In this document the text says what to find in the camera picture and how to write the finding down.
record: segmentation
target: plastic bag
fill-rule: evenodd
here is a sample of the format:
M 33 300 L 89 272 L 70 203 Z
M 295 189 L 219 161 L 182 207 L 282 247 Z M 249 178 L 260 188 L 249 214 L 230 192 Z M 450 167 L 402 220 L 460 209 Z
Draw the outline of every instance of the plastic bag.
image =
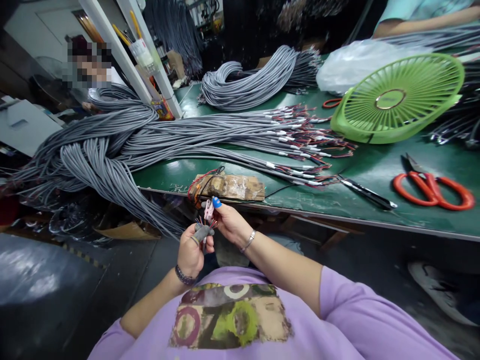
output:
M 394 61 L 420 54 L 429 54 L 430 47 L 393 45 L 385 41 L 354 41 L 333 51 L 318 69 L 316 82 L 322 91 L 345 94 L 375 70 Z

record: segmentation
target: bracelet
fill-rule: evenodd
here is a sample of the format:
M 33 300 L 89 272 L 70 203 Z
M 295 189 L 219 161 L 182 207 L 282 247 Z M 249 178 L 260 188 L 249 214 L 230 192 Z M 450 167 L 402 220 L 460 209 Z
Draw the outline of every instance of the bracelet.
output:
M 251 235 L 250 235 L 250 238 L 248 239 L 248 242 L 246 243 L 245 247 L 241 248 L 240 249 L 240 252 L 243 254 L 245 252 L 245 250 L 247 250 L 247 248 L 250 246 L 250 244 L 252 243 L 252 241 L 254 240 L 255 238 L 255 234 L 257 233 L 257 230 L 253 230 L 251 232 Z
M 197 281 L 197 277 L 196 278 L 193 278 L 191 276 L 187 276 L 185 275 L 182 270 L 180 270 L 179 266 L 175 266 L 175 274 L 176 276 L 180 279 L 180 281 L 182 283 L 184 283 L 185 285 L 188 285 L 188 286 L 192 286 L 193 284 L 195 284 L 195 282 Z

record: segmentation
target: hand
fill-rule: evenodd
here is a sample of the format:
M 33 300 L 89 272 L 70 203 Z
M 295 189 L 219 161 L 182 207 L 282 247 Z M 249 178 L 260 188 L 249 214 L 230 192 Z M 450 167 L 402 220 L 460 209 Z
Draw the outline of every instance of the hand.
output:
M 195 234 L 195 224 L 190 225 L 180 237 L 180 247 L 178 249 L 178 259 L 176 261 L 181 272 L 191 278 L 199 276 L 200 271 L 204 268 L 204 252 L 197 243 L 191 239 Z M 206 237 L 206 252 L 213 253 L 214 238 L 211 235 Z
M 215 207 L 213 216 L 218 222 L 218 230 L 239 249 L 245 247 L 253 228 L 237 210 L 222 204 L 217 197 L 213 197 L 213 206 Z

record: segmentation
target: floor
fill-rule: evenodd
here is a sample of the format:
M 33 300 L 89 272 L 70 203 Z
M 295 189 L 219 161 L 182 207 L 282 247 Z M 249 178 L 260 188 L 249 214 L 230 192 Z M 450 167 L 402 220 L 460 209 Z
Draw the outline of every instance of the floor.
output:
M 176 263 L 178 244 L 72 246 L 109 264 L 106 271 L 53 245 L 0 234 L 0 359 L 86 359 L 110 324 Z M 424 326 L 459 358 L 480 358 L 480 331 L 444 315 L 406 270 L 410 260 L 480 274 L 480 243 L 371 228 L 327 253 L 302 243 L 305 255 L 372 287 Z

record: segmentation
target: orange scissors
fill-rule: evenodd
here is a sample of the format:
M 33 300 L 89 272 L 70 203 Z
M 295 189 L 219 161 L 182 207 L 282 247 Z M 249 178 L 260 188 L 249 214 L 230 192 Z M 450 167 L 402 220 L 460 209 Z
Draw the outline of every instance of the orange scissors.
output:
M 406 154 L 405 159 L 412 168 L 412 171 L 409 171 L 408 173 L 398 174 L 393 179 L 394 189 L 405 199 L 417 205 L 422 205 L 426 207 L 438 205 L 444 209 L 452 211 L 469 210 L 475 206 L 475 198 L 472 193 L 466 188 L 464 188 L 462 185 L 460 185 L 458 182 L 455 182 L 448 177 L 435 177 L 432 173 L 426 172 L 408 154 Z M 415 184 L 420 188 L 420 190 L 423 192 L 423 194 L 428 200 L 421 200 L 419 198 L 416 198 L 415 196 L 409 194 L 403 188 L 402 180 L 407 176 L 415 182 Z M 447 202 L 442 196 L 442 193 L 440 192 L 437 181 L 455 190 L 461 196 L 461 205 L 453 205 Z

